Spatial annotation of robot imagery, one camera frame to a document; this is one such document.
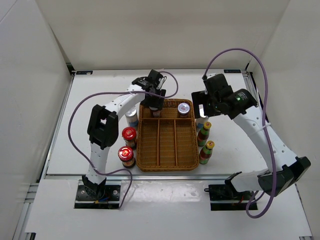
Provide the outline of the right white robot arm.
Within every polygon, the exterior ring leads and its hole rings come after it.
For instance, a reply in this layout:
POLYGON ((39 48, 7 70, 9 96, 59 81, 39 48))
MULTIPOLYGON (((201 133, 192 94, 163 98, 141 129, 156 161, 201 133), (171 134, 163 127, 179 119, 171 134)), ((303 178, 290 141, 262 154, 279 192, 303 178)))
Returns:
POLYGON ((230 200, 246 191, 263 191, 277 196, 295 184, 311 166, 310 160, 298 157, 279 138, 271 125, 262 120, 263 111, 252 94, 242 88, 233 91, 224 74, 203 81, 205 90, 191 93, 195 118, 200 118, 200 105, 208 117, 226 115, 250 138, 267 168, 261 171, 236 172, 225 180, 224 193, 230 200))

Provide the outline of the white-lid spice jar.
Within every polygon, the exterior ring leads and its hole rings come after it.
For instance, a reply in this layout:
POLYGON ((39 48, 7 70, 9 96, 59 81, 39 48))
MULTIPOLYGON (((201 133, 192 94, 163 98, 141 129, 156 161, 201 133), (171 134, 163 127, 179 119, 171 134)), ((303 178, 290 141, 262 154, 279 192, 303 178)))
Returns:
POLYGON ((178 105, 177 110, 179 113, 179 116, 181 118, 187 118, 189 116, 190 113, 190 105, 186 102, 182 102, 178 105))
POLYGON ((149 107, 151 113, 152 113, 152 116, 154 118, 159 118, 161 116, 161 111, 162 111, 162 108, 156 108, 156 107, 149 107))

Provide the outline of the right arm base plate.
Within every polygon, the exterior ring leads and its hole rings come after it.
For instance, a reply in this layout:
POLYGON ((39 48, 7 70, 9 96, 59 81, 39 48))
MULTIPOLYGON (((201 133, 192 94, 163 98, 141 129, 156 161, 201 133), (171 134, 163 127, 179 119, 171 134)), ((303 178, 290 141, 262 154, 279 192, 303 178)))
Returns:
POLYGON ((245 211, 253 191, 237 192, 227 178, 210 180, 203 191, 208 195, 211 211, 245 211))

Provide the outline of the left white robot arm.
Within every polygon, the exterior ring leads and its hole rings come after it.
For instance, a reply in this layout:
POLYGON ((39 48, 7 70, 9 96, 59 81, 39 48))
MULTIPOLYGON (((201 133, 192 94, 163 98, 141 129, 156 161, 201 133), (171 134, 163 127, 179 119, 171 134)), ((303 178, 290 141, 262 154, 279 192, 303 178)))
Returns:
POLYGON ((140 102, 150 103, 158 110, 163 106, 166 90, 161 89, 164 76, 151 70, 146 77, 138 77, 131 82, 126 91, 105 105, 92 108, 87 133, 90 141, 88 172, 82 177, 87 194, 93 200, 100 200, 105 195, 107 158, 111 146, 119 136, 119 120, 131 108, 140 102))

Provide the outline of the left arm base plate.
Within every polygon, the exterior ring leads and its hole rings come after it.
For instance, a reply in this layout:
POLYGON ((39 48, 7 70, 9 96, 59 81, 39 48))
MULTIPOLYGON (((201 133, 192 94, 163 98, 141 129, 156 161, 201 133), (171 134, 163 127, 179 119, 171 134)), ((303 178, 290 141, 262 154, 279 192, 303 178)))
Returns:
POLYGON ((116 210, 120 208, 120 193, 120 184, 109 184, 106 180, 92 183, 83 175, 77 185, 74 208, 116 210))

